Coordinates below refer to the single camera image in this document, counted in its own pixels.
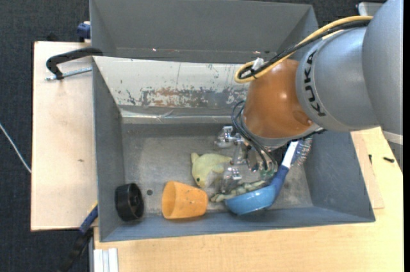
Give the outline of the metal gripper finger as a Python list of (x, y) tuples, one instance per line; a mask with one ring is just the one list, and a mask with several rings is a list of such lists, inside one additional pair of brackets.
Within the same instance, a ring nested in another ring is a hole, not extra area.
[(228, 167), (220, 180), (220, 192), (222, 194), (230, 193), (242, 180), (242, 175), (237, 168)]
[(218, 148), (229, 148), (232, 145), (237, 145), (241, 140), (241, 135), (236, 132), (232, 125), (223, 126), (221, 131), (217, 134), (214, 144)]

